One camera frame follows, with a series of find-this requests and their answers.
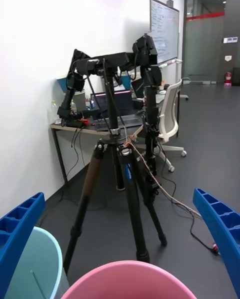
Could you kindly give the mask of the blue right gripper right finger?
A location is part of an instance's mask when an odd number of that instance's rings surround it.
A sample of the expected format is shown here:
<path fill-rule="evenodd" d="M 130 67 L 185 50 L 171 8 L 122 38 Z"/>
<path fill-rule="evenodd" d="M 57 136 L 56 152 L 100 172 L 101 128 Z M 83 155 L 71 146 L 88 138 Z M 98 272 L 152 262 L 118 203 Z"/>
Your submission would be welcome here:
<path fill-rule="evenodd" d="M 193 204 L 207 225 L 240 297 L 240 215 L 200 188 L 194 190 Z"/>

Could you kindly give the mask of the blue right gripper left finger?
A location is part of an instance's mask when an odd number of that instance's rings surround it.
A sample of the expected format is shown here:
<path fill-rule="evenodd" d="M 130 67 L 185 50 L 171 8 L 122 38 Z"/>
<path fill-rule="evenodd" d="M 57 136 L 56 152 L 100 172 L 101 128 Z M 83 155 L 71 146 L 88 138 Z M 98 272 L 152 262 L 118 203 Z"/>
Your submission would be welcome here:
<path fill-rule="evenodd" d="M 0 219 L 0 297 L 3 299 L 32 233 L 45 208 L 42 192 L 30 197 Z"/>

